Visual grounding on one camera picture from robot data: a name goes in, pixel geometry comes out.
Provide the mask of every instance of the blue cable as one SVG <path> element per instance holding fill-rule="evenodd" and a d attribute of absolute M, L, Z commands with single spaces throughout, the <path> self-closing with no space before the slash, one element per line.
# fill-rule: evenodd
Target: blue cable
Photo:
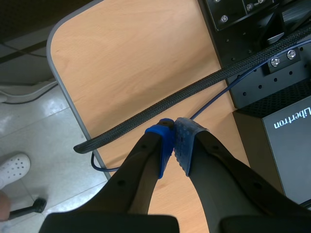
<path fill-rule="evenodd" d="M 291 46 L 290 48 L 287 48 L 285 50 L 283 50 L 282 52 L 276 54 L 274 57 L 278 57 L 280 56 L 282 53 L 287 52 L 289 50 L 295 49 L 296 47 L 299 46 L 303 46 L 305 44 L 308 44 L 311 42 L 311 39 L 300 42 L 294 46 Z M 192 117 L 190 117 L 191 120 L 195 119 L 199 114 L 201 114 L 207 107 L 209 107 L 212 103 L 214 103 L 220 96 L 222 96 L 224 93 L 226 93 L 228 90 L 230 90 L 231 88 L 233 88 L 236 84 L 238 84 L 238 82 L 240 82 L 242 79 L 244 79 L 246 76 L 248 76 L 250 73 L 252 73 L 255 69 L 258 69 L 260 67 L 262 67 L 265 63 L 270 62 L 271 59 L 268 59 L 260 64 L 258 64 L 257 66 L 250 68 L 248 71 L 244 72 L 241 76 L 238 75 L 237 79 L 235 79 L 232 83 L 230 83 L 230 85 L 228 87 L 226 87 L 224 90 L 222 90 L 221 92 L 219 92 L 214 98 L 212 98 L 209 102 L 207 102 L 202 108 L 200 108 Z M 114 167 L 114 168 L 101 168 L 101 167 L 97 167 L 94 163 L 94 153 L 92 153 L 92 157 L 91 157 L 91 165 L 92 167 L 97 170 L 97 171 L 103 171 L 103 172 L 111 172 L 111 171 L 117 171 L 119 169 L 119 167 Z"/>
<path fill-rule="evenodd" d="M 272 58 L 274 57 L 278 57 L 280 56 L 282 53 L 284 52 L 287 52 L 289 50 L 292 50 L 292 49 L 295 49 L 296 47 L 299 47 L 299 46 L 303 46 L 307 43 L 310 43 L 311 42 L 311 39 L 309 40 L 306 40 L 306 41 L 303 41 L 303 42 L 300 42 L 294 46 L 291 46 L 290 48 L 286 49 L 286 50 L 283 50 L 282 52 L 276 54 L 275 56 L 273 56 Z M 241 76 L 239 75 L 237 77 L 236 80 L 234 80 L 232 83 L 230 83 L 230 85 L 228 87 L 226 87 L 224 90 L 222 90 L 220 93 L 218 93 L 214 98 L 212 98 L 209 102 L 207 102 L 202 108 L 200 108 L 192 117 L 190 117 L 191 120 L 195 119 L 200 113 L 202 113 L 207 107 L 209 107 L 212 103 L 214 103 L 220 96 L 222 96 L 225 92 L 227 92 L 228 90 L 230 90 L 231 88 L 233 88 L 236 84 L 238 84 L 238 82 L 240 82 L 242 79 L 244 79 L 247 75 L 249 75 L 250 73 L 252 73 L 255 69 L 258 69 L 260 68 L 261 66 L 263 66 L 265 63 L 267 62 L 270 62 L 271 59 L 268 59 L 260 64 L 258 64 L 257 66 L 253 67 L 253 68 L 250 68 L 248 71 L 244 72 Z"/>

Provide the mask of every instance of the black box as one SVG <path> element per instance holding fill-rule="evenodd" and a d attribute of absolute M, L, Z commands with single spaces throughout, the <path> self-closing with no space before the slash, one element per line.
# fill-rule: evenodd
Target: black box
<path fill-rule="evenodd" d="M 251 168 L 296 203 L 311 199 L 311 81 L 233 113 Z"/>

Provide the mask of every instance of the white tile floor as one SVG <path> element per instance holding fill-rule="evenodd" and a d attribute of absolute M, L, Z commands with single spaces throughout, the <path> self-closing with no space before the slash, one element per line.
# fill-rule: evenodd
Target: white tile floor
<path fill-rule="evenodd" d="M 43 214 L 29 214 L 0 224 L 0 233 L 37 233 L 44 217 L 75 209 L 106 183 L 103 173 L 90 165 L 90 155 L 73 146 L 85 140 L 59 87 L 23 105 L 0 103 L 0 162 L 26 153 L 29 173 L 6 186 L 12 210 L 31 206 L 37 197 L 48 203 Z"/>

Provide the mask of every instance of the blue gripper pad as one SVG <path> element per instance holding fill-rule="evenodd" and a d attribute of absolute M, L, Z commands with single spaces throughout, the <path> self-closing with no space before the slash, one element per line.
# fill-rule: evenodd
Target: blue gripper pad
<path fill-rule="evenodd" d="M 164 170 L 172 155 L 174 142 L 175 142 L 175 131 L 174 131 L 174 121 L 172 119 L 164 118 L 159 121 L 158 124 L 151 126 L 146 129 L 146 132 L 152 132 L 160 135 L 162 137 L 161 144 L 161 157 L 160 157 L 160 173 L 159 179 L 163 177 Z"/>
<path fill-rule="evenodd" d="M 175 121 L 174 152 L 186 176 L 189 176 L 194 137 L 201 131 L 208 131 L 198 123 L 188 118 L 179 117 Z"/>

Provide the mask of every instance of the black braided cable sleeve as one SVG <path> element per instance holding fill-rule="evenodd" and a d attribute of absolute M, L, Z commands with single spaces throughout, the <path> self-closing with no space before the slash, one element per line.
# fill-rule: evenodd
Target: black braided cable sleeve
<path fill-rule="evenodd" d="M 236 75 L 242 71 L 250 69 L 267 59 L 272 58 L 275 54 L 280 53 L 286 48 L 289 48 L 295 45 L 298 41 L 302 40 L 306 36 L 311 34 L 311 25 L 304 26 L 303 28 L 295 31 L 294 33 L 288 35 L 287 37 L 275 42 L 273 45 L 263 49 L 262 51 L 244 59 L 239 62 L 236 62 L 232 65 L 229 65 L 221 70 L 218 70 L 203 79 L 196 81 L 195 83 L 186 86 L 185 88 L 171 94 L 170 96 L 164 98 L 163 100 L 155 103 L 154 105 L 150 106 L 149 108 L 143 110 L 142 112 L 136 114 L 135 116 L 127 119 L 123 123 L 115 126 L 114 128 L 108 130 L 107 132 L 92 138 L 86 142 L 83 142 L 73 149 L 77 153 L 88 153 L 93 151 L 99 147 L 102 147 L 117 138 L 121 137 L 122 135 L 126 134 L 127 132 L 131 131 L 132 129 L 136 128 L 140 124 L 146 122 L 147 120 L 155 117 L 156 115 L 162 113 L 166 109 L 174 106 L 175 104 L 179 103 L 180 101 L 212 86 L 226 78 L 229 78 L 233 75 Z"/>

